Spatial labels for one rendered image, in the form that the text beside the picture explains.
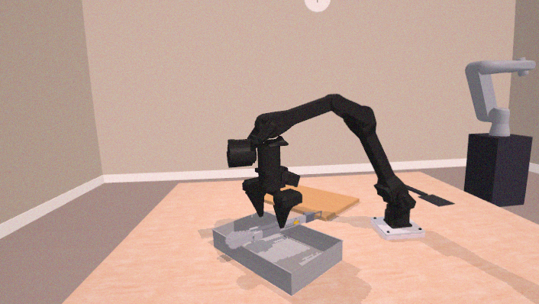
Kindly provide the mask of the wooden board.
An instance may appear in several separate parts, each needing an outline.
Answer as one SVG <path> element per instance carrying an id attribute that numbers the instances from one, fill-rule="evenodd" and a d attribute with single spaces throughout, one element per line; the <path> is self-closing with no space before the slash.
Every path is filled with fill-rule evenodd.
<path id="1" fill-rule="evenodd" d="M 342 211 L 350 208 L 352 205 L 357 204 L 360 198 L 353 196 L 344 196 L 333 192 L 328 192 L 320 189 L 314 189 L 307 186 L 288 186 L 281 188 L 280 190 L 294 189 L 302 194 L 302 203 L 294 206 L 291 211 L 303 215 L 303 212 L 319 212 L 315 214 L 315 218 L 320 217 L 322 221 L 334 217 Z M 266 194 L 264 196 L 264 202 L 270 205 L 275 205 L 273 196 Z M 322 211 L 322 215 L 321 212 Z"/>

